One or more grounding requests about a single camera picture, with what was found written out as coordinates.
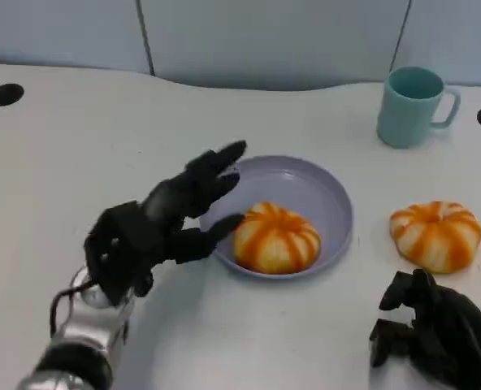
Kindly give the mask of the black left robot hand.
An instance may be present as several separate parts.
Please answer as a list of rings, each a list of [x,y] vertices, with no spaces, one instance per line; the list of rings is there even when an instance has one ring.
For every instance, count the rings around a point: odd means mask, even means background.
[[[184,228],[203,216],[240,181],[230,166],[245,153],[245,141],[208,150],[184,170],[163,180],[142,201],[103,211],[84,242],[90,279],[117,306],[129,291],[143,297],[153,284],[152,268],[166,260],[186,263],[209,257],[217,244],[244,221],[230,214],[211,227]]]

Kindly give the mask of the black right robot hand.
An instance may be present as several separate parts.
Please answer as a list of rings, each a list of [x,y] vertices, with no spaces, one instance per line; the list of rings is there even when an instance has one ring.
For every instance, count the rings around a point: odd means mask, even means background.
[[[398,271],[379,308],[414,310],[411,324],[380,318],[369,341],[370,365],[408,358],[424,375],[455,389],[481,389],[481,310],[466,295],[418,268]]]

